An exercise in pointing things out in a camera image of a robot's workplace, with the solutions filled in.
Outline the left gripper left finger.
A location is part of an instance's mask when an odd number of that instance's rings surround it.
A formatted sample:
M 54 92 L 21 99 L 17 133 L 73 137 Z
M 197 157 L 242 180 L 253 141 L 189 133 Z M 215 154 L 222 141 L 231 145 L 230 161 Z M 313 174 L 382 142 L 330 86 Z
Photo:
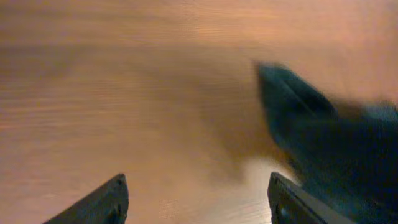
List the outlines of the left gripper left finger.
M 125 224 L 128 208 L 126 176 L 117 174 L 44 224 Z

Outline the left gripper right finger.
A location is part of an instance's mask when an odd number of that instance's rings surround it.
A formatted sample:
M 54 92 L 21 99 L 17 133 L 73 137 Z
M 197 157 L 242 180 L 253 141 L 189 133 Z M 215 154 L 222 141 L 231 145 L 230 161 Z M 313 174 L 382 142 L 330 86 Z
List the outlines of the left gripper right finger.
M 354 224 L 278 172 L 267 189 L 272 224 Z

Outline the black t-shirt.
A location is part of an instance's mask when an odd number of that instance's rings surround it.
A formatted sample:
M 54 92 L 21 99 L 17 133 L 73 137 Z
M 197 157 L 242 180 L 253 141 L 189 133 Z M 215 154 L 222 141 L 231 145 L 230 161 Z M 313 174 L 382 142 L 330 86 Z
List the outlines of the black t-shirt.
M 255 69 L 269 133 L 303 189 L 356 223 L 396 223 L 397 107 L 337 107 L 283 65 Z

